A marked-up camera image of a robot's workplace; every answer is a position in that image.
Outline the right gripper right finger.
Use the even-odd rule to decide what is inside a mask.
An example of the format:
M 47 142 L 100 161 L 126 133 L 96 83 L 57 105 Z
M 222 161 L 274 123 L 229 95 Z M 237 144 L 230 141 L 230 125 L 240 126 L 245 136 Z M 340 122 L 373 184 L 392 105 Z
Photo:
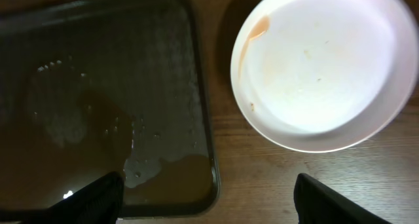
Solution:
M 305 173 L 297 176 L 293 198 L 299 224 L 390 224 Z

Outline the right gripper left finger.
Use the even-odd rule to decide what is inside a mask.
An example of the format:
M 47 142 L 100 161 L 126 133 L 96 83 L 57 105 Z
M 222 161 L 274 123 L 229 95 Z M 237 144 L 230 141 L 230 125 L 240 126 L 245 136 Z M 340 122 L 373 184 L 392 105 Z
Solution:
M 115 224 L 123 204 L 124 180 L 111 172 L 23 224 Z

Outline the white plate top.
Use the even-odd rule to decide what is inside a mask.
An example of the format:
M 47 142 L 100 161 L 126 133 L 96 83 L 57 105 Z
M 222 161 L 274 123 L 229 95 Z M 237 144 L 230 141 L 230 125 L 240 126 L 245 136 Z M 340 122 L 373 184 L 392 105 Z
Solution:
M 418 24 L 404 0 L 262 0 L 236 37 L 232 91 L 269 141 L 349 148 L 386 127 L 418 81 Z

